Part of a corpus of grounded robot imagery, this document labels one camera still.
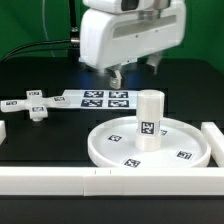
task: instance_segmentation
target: circular platform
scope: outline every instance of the circular platform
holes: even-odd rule
[[[163,118],[161,147],[143,152],[135,146],[136,117],[107,121],[92,130],[88,153],[99,167],[169,168],[206,167],[211,148],[200,130],[186,123]]]

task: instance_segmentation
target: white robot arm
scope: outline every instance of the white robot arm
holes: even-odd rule
[[[81,58],[96,69],[112,68],[120,82],[118,65],[161,52],[184,37],[184,0],[83,0],[90,7],[81,24]],[[120,88],[120,83],[112,85]]]

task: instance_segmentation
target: black table surface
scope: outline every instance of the black table surface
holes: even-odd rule
[[[143,63],[124,66],[124,90],[157,89],[166,94],[164,116],[200,129],[212,121],[224,129],[224,76],[199,60],[163,60],[157,75]],[[24,58],[0,64],[0,100],[44,97],[65,89],[108,90],[109,75],[68,59]],[[28,111],[0,113],[7,138],[0,166],[90,167],[87,137],[97,125],[135,110],[48,109],[33,122]],[[0,223],[220,223],[223,197],[0,197]]]

